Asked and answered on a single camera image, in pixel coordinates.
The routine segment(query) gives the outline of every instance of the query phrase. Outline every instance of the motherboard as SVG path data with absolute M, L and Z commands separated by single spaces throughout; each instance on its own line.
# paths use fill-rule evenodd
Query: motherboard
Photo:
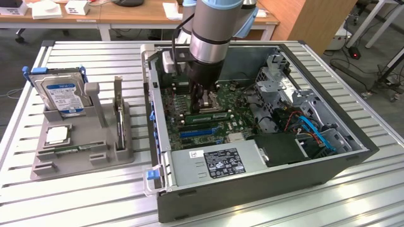
M 229 143 L 260 133 L 245 99 L 247 87 L 236 81 L 219 82 L 216 87 L 208 94 L 211 108 L 193 114 L 191 95 L 179 87 L 161 90 L 172 150 Z

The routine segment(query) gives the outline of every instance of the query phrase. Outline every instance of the red cable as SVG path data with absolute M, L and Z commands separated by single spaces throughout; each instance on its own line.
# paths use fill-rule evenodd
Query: red cable
M 288 122 L 287 122 L 287 124 L 285 124 L 285 129 L 284 129 L 284 131 L 288 129 L 288 126 L 289 126 L 289 123 L 291 123 L 291 119 L 292 119 L 292 115 L 293 115 L 295 113 L 301 113 L 301 112 L 300 112 L 300 111 L 293 111 L 293 112 L 291 113 Z

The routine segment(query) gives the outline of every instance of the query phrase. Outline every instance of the white box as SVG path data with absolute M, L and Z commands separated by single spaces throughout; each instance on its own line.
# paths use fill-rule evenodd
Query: white box
M 24 16 L 27 12 L 28 6 L 25 2 L 23 1 L 23 4 L 19 8 L 11 8 L 11 7 L 0 7 L 0 15 L 7 16 Z
M 69 0 L 64 8 L 68 14 L 85 15 L 89 10 L 89 5 L 84 0 Z
M 61 9 L 60 5 L 56 4 L 55 2 L 51 2 L 55 4 L 55 8 L 47 9 L 43 7 L 40 3 L 45 3 L 47 1 L 39 1 L 33 3 L 32 7 L 32 19 L 49 19 L 49 18 L 60 18 L 63 17 L 61 15 Z

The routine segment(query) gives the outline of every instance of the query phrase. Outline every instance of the sticker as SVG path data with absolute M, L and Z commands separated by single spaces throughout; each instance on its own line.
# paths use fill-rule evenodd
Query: sticker
M 192 122 L 201 122 L 201 121 L 208 121 L 208 120 L 211 120 L 211 117 L 196 118 L 192 120 Z
M 80 97 L 75 94 L 75 84 L 53 84 L 47 86 L 48 93 L 55 106 L 65 114 L 77 113 L 84 110 Z
M 203 150 L 189 151 L 189 158 L 203 157 Z
M 92 22 L 92 23 L 96 22 L 96 20 L 84 20 L 84 19 L 77 19 L 76 21 L 77 21 L 77 22 Z
M 224 117 L 227 117 L 227 113 L 217 113 L 217 114 L 213 114 L 212 117 L 213 117 L 213 118 L 224 118 Z
M 204 153 L 211 177 L 219 178 L 245 173 L 241 158 L 236 148 Z
M 79 150 L 77 149 L 69 149 L 69 150 L 63 150 L 57 151 L 56 154 L 69 154 L 69 153 L 76 153 Z

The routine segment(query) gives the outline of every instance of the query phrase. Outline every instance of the paper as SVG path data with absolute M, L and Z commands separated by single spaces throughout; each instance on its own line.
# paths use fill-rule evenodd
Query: paper
M 259 13 L 257 13 L 257 16 L 256 16 L 256 17 L 263 17 L 263 18 L 265 18 L 265 17 L 267 17 L 267 12 L 268 12 L 268 10 L 265 10 L 265 9 L 259 9 Z
M 181 20 L 183 19 L 183 14 L 179 13 L 177 6 L 175 3 L 163 2 L 163 8 L 164 8 L 164 12 L 165 12 L 165 17 L 169 20 Z

